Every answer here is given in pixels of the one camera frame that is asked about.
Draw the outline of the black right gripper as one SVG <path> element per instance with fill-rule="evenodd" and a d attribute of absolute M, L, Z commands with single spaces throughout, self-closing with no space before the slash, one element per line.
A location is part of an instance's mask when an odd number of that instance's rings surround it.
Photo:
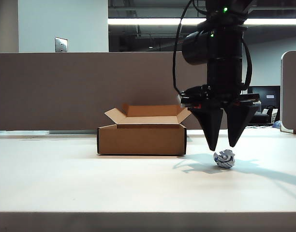
<path fill-rule="evenodd" d="M 259 94 L 218 94 L 209 85 L 195 86 L 186 90 L 186 107 L 196 117 L 204 131 L 207 144 L 215 151 L 226 108 L 229 145 L 234 147 L 245 127 L 251 121 L 258 106 Z"/>

